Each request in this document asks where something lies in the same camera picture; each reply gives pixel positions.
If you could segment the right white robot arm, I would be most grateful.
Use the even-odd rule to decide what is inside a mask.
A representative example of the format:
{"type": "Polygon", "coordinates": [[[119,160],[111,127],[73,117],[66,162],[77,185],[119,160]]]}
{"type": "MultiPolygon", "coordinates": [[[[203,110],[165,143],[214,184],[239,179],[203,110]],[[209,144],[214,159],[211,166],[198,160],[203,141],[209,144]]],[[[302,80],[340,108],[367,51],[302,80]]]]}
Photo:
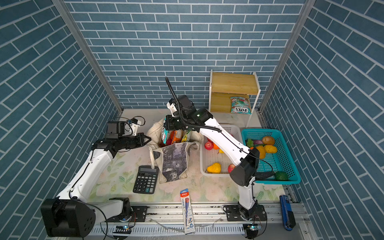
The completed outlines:
{"type": "Polygon", "coordinates": [[[212,140],[235,165],[231,179],[239,186],[239,212],[246,221],[256,216],[253,183],[274,175],[274,172],[257,172],[259,151],[250,149],[230,135],[206,109],[181,108],[168,105],[171,115],[166,116],[166,130],[193,130],[212,140]]]}

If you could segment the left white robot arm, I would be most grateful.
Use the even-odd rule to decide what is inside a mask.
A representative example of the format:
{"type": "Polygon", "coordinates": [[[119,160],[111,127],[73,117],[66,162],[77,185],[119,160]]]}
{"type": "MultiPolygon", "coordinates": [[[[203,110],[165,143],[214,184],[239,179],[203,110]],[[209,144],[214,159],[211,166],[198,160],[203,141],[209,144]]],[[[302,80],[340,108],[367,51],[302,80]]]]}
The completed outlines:
{"type": "Polygon", "coordinates": [[[110,218],[130,221],[133,210],[129,198],[112,198],[98,204],[88,202],[88,198],[101,173],[120,150],[137,149],[150,141],[144,133],[97,140],[70,183],[55,198],[42,203],[41,213],[48,236],[84,238],[94,225],[110,218]]]}

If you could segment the beige canvas tote bag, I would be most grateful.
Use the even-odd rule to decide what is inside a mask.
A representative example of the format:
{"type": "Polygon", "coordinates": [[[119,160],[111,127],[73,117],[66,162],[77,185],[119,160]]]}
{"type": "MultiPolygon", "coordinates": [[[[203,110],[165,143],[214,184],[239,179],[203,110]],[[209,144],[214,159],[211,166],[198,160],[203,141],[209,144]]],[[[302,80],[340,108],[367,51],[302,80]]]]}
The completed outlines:
{"type": "Polygon", "coordinates": [[[162,147],[164,119],[153,124],[147,136],[152,168],[159,168],[160,184],[186,179],[191,150],[199,150],[203,143],[203,135],[192,131],[189,142],[175,143],[162,147]]]}

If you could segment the green yellow candy bag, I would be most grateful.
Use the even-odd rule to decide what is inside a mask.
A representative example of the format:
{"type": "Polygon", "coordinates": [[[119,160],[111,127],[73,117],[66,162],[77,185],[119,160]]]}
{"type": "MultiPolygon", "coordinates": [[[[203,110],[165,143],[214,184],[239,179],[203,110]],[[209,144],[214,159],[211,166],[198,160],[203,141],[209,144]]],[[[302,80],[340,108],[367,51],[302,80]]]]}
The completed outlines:
{"type": "Polygon", "coordinates": [[[191,131],[185,131],[184,132],[184,135],[182,137],[182,140],[181,142],[184,143],[184,142],[189,142],[191,139],[191,131]]]}

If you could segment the orange Fox's candy bag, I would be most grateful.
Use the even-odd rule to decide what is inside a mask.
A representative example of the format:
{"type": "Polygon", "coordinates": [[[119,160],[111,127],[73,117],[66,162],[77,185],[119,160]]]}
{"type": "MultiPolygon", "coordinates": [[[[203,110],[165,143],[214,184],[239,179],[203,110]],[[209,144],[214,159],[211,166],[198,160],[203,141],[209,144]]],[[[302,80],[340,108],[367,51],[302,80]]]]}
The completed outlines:
{"type": "Polygon", "coordinates": [[[180,143],[183,137],[183,130],[175,130],[171,133],[172,144],[180,143]]]}

